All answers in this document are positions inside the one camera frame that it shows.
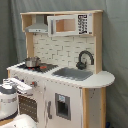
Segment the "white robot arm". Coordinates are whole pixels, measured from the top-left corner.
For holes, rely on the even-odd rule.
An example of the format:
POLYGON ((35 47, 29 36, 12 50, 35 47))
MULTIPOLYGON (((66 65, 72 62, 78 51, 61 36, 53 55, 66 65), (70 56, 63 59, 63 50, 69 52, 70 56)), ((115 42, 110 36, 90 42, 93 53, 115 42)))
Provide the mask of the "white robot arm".
POLYGON ((18 113, 18 95, 30 94, 32 88, 16 78, 7 78, 0 84, 0 128, 37 128, 27 114, 18 113))

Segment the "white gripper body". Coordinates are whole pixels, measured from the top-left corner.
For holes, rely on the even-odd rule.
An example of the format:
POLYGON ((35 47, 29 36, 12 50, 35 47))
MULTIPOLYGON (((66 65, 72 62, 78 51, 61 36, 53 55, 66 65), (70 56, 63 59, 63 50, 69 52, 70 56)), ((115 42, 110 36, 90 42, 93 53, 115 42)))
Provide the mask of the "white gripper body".
POLYGON ((18 80, 16 78, 4 79, 3 83, 10 84, 17 91, 19 91, 21 94, 26 94, 26 95, 31 95, 32 94, 32 87, 25 84, 24 82, 21 82, 20 80, 18 80))

